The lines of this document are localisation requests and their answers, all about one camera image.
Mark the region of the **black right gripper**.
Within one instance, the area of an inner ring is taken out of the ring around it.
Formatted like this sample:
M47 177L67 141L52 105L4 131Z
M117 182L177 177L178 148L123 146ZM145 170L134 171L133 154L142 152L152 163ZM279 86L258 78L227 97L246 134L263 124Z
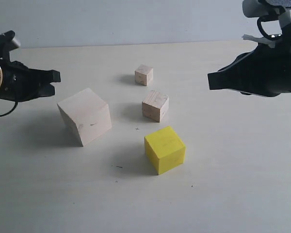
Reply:
M209 89L276 97L291 93L291 40L257 37L253 52L238 55L228 66L207 74Z

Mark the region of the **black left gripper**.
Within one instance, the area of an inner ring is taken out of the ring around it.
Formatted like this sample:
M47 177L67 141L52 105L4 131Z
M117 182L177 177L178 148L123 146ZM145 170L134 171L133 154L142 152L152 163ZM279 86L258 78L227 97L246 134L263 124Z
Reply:
M37 98L52 97L55 87L49 83L60 83L61 74L56 70L38 70L25 66L21 62L0 60L3 71L3 83L0 87L0 99L25 102Z

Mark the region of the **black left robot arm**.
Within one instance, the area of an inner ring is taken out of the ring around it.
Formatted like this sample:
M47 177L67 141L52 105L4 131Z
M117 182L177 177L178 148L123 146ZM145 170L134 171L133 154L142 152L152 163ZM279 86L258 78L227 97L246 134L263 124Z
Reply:
M61 82L60 72L28 68L18 61L0 60L0 99L25 102L55 95L53 83Z

